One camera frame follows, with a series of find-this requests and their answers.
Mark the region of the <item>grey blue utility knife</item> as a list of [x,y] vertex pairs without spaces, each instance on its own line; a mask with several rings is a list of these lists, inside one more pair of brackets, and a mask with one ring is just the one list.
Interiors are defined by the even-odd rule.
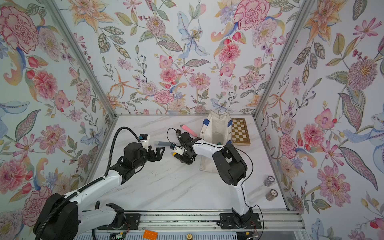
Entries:
[[165,141],[154,141],[154,144],[155,144],[155,145],[158,145],[158,146],[167,146],[167,147],[170,147],[170,146],[173,145],[174,143],[165,142]]

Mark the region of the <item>white canvas cartoon pouch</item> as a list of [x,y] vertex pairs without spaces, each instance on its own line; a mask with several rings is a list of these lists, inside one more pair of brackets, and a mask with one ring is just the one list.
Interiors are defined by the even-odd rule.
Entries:
[[229,113],[217,114],[214,111],[210,111],[203,120],[199,137],[210,144],[231,144],[232,125],[233,121]]

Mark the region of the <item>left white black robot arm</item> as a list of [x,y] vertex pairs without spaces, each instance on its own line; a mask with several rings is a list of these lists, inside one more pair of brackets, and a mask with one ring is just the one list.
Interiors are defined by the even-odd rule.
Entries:
[[164,147],[152,150],[140,143],[130,143],[107,175],[64,195],[56,193],[50,196],[33,229],[36,239],[72,240],[83,232],[102,226],[122,228],[126,223],[125,210],[117,204],[109,202],[91,211],[85,208],[127,182],[146,162],[160,161],[164,152]]

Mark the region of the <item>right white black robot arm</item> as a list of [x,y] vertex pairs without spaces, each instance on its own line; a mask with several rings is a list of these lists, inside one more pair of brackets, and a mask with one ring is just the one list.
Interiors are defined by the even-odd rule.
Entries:
[[172,144],[172,155],[181,163],[191,165],[197,156],[203,156],[213,161],[220,178],[233,187],[237,198],[232,207],[230,217],[237,227],[244,229],[253,216],[253,208],[248,205],[244,192],[244,182],[247,179],[248,166],[232,144],[214,145],[201,138],[193,139],[188,132],[176,130],[180,145]]

